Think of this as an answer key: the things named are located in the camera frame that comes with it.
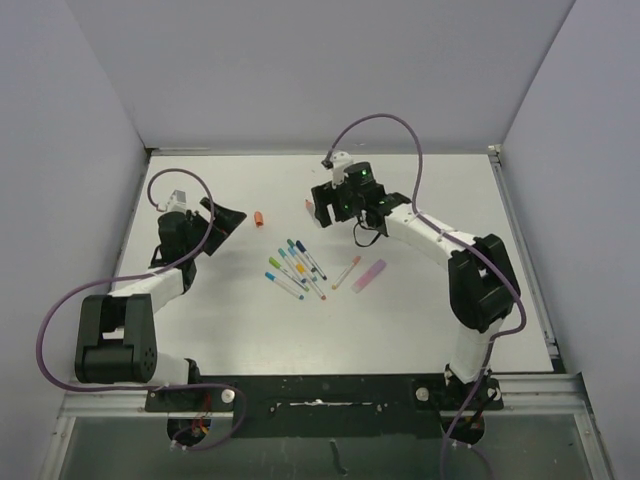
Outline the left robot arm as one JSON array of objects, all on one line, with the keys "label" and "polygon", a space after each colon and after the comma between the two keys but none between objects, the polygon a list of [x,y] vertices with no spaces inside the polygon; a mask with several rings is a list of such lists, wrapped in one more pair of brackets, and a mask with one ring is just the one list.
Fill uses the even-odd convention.
[{"label": "left robot arm", "polygon": [[247,218],[204,198],[200,204],[212,221],[174,202],[158,218],[159,245],[148,270],[150,276],[107,295],[83,300],[75,354],[75,375],[84,384],[170,385],[168,399],[180,410],[200,405],[204,387],[191,378],[195,362],[158,350],[154,314],[185,294],[197,268],[190,257],[163,271],[192,252],[211,256]]}]

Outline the dark blue pen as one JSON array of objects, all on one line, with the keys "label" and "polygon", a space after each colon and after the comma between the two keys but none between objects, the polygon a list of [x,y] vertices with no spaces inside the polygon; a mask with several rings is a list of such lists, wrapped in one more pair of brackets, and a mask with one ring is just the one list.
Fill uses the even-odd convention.
[{"label": "dark blue pen", "polygon": [[310,255],[310,253],[308,252],[308,250],[306,249],[306,247],[303,245],[303,243],[300,240],[297,240],[295,242],[296,247],[298,248],[298,250],[302,253],[302,255],[304,256],[304,258],[307,260],[307,262],[310,264],[311,268],[313,271],[315,271],[317,274],[320,275],[320,277],[323,280],[327,280],[327,276],[324,273],[324,271],[321,269],[321,267],[318,265],[318,263],[315,261],[315,259]]}]

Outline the orange highlighter body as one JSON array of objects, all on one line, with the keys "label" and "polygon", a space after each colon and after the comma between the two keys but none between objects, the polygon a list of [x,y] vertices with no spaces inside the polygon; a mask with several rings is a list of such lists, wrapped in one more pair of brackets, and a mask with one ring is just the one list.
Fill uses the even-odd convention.
[{"label": "orange highlighter body", "polygon": [[311,219],[313,221],[315,221],[316,217],[315,217],[315,205],[314,205],[314,203],[311,202],[310,200],[306,199],[305,200],[305,209],[307,210],[307,212],[308,212],[309,216],[311,217]]}]

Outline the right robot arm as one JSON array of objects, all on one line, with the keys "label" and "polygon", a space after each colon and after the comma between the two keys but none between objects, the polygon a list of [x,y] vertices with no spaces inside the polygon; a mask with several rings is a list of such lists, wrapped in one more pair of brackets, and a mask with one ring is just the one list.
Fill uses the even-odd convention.
[{"label": "right robot arm", "polygon": [[448,402],[469,408],[481,396],[477,378],[486,373],[491,339],[520,295],[504,242],[477,237],[415,209],[401,193],[388,193],[368,162],[341,152],[322,161],[332,179],[311,189],[314,217],[326,228],[355,219],[378,236],[399,240],[442,267],[448,275],[449,303],[460,324],[445,384]]}]

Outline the dark green pen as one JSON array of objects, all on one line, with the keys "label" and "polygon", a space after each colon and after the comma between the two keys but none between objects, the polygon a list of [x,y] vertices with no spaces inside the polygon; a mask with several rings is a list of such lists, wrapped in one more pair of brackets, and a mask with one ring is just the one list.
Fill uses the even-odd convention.
[{"label": "dark green pen", "polygon": [[306,259],[304,254],[298,249],[296,244],[291,240],[287,240],[288,250],[292,256],[295,256],[297,260],[312,274],[316,273],[316,268],[312,265],[312,263]]}]

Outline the orange highlighter cap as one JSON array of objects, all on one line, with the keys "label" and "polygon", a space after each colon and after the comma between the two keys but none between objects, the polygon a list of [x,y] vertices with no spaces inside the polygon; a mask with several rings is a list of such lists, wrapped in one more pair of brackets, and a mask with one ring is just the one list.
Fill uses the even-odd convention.
[{"label": "orange highlighter cap", "polygon": [[254,213],[254,224],[257,228],[261,228],[264,226],[264,217],[260,211],[256,211]]}]

